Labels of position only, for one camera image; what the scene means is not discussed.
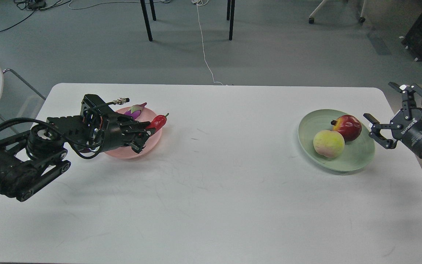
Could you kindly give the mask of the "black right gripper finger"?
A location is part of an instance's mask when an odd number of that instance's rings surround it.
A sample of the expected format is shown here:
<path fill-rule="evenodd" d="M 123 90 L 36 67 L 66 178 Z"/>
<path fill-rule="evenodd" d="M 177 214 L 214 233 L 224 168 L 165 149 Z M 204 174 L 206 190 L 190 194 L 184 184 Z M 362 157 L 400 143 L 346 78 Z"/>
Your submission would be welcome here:
<path fill-rule="evenodd" d="M 388 85 L 401 94 L 403 112 L 410 112 L 414 108 L 422 109 L 422 85 L 399 85 L 396 82 L 389 82 Z"/>
<path fill-rule="evenodd" d="M 397 146 L 397 140 L 387 139 L 381 134 L 381 130 L 396 130 L 397 125 L 381 124 L 375 117 L 373 117 L 373 115 L 369 113 L 364 113 L 363 116 L 371 125 L 371 132 L 369 133 L 369 137 L 385 149 L 395 149 Z"/>

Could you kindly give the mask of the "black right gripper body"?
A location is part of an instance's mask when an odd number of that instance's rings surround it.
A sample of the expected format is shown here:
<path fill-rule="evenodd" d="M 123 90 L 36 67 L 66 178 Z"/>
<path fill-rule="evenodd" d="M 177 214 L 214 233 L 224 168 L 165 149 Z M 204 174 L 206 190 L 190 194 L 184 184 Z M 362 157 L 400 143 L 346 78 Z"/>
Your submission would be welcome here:
<path fill-rule="evenodd" d="M 390 121 L 394 129 L 392 136 L 401 141 L 417 157 L 422 159 L 422 108 L 413 108 L 405 118 L 404 111 L 399 110 Z"/>

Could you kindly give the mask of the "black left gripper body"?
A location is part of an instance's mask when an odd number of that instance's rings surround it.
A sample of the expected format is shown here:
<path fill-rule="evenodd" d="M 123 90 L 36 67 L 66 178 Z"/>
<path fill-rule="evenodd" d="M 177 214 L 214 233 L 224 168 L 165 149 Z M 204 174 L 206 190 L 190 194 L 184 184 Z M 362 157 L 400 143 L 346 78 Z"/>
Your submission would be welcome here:
<path fill-rule="evenodd" d="M 127 133 L 122 132 L 122 121 L 133 120 L 123 114 L 101 115 L 101 146 L 100 152 L 127 147 Z"/>

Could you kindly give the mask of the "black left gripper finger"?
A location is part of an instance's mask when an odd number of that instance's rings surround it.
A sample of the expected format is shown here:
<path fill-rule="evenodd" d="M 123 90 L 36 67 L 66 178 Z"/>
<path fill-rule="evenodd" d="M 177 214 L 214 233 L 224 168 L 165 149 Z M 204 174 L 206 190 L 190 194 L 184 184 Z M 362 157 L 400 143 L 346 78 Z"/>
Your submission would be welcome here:
<path fill-rule="evenodd" d="M 150 121 L 139 122 L 136 120 L 122 121 L 122 132 L 140 132 L 146 130 L 150 125 Z"/>
<path fill-rule="evenodd" d="M 127 131 L 127 146 L 135 153 L 139 154 L 144 149 L 145 144 L 151 135 L 152 130 Z"/>

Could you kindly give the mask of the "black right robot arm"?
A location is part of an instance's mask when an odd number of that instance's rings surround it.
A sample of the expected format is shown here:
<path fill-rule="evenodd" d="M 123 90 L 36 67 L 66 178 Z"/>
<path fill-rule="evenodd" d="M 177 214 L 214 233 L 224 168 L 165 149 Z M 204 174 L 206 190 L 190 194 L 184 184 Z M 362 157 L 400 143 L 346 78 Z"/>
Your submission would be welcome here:
<path fill-rule="evenodd" d="M 387 124 L 365 113 L 364 117 L 371 125 L 369 137 L 385 149 L 394 149 L 397 142 L 402 142 L 422 159 L 422 86 L 395 82 L 389 82 L 389 86 L 401 95 L 402 106 Z"/>

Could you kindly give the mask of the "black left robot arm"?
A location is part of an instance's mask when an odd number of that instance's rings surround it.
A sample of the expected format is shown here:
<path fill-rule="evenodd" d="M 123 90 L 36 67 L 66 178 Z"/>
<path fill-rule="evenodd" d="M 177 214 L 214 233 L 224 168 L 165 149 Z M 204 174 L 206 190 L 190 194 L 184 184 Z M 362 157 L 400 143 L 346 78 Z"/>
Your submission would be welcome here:
<path fill-rule="evenodd" d="M 127 102 L 128 98 L 104 102 L 98 95 L 84 95 L 79 115 L 2 122 L 0 194 L 24 202 L 66 172 L 71 162 L 65 144 L 86 160 L 120 147 L 142 152 L 160 126 L 111 109 Z"/>

